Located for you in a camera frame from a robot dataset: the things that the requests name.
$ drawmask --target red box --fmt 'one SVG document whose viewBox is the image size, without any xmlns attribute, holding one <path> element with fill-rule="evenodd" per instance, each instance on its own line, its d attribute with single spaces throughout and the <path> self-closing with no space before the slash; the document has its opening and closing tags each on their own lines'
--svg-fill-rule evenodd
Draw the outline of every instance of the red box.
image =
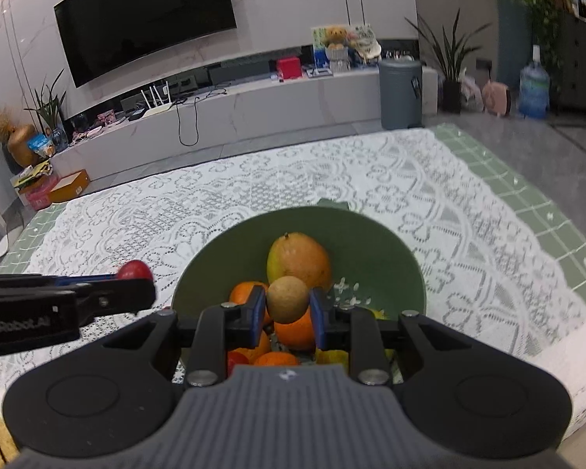
<svg viewBox="0 0 586 469">
<path fill-rule="evenodd" d="M 275 63 L 278 76 L 282 79 L 295 79 L 302 76 L 302 64 L 297 56 L 282 58 Z"/>
<path fill-rule="evenodd" d="M 59 182 L 59 177 L 56 174 L 51 174 L 45 181 L 35 187 L 29 192 L 26 192 L 26 200 L 30 203 L 30 207 L 35 210 L 43 210 L 52 204 L 50 200 L 50 192 Z"/>
</svg>

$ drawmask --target pink box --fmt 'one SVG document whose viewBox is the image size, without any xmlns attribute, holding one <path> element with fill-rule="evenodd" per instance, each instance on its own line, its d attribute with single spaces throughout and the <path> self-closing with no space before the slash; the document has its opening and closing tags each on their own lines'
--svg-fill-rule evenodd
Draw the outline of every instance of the pink box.
<svg viewBox="0 0 586 469">
<path fill-rule="evenodd" d="M 37 211 L 48 208 L 52 204 L 49 194 L 58 182 L 59 176 L 52 173 L 39 187 L 26 192 L 25 197 L 30 203 L 30 207 Z"/>
</svg>

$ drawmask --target white floor fan base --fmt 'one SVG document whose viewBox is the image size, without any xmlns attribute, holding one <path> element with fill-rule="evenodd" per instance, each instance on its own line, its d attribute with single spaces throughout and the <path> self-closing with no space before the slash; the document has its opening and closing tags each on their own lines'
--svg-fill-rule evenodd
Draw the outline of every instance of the white floor fan base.
<svg viewBox="0 0 586 469">
<path fill-rule="evenodd" d="M 14 227 L 14 229 L 11 229 L 7 234 L 2 236 L 2 239 L 0 240 L 0 258 L 3 258 L 7 254 L 9 248 L 11 247 L 11 244 L 17 241 L 17 238 L 19 238 L 19 236 L 22 234 L 22 231 L 23 227 L 17 226 Z"/>
</svg>

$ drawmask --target red fruit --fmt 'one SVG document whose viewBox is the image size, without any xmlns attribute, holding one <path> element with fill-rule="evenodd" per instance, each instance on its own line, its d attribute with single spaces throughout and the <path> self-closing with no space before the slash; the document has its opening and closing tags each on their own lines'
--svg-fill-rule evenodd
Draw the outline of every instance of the red fruit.
<svg viewBox="0 0 586 469">
<path fill-rule="evenodd" d="M 236 351 L 230 351 L 228 353 L 228 377 L 232 375 L 232 370 L 236 365 L 249 365 L 250 361 L 244 354 Z"/>
<path fill-rule="evenodd" d="M 119 269 L 116 277 L 120 280 L 147 278 L 154 282 L 154 275 L 143 261 L 128 261 Z"/>
</svg>

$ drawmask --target television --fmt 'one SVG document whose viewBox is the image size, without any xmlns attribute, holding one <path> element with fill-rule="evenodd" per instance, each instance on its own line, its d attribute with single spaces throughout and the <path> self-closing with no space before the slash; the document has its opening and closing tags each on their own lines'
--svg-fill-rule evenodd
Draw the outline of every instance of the television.
<svg viewBox="0 0 586 469">
<path fill-rule="evenodd" d="M 231 0 L 64 0 L 54 12 L 77 87 L 160 49 L 236 28 Z"/>
</svg>

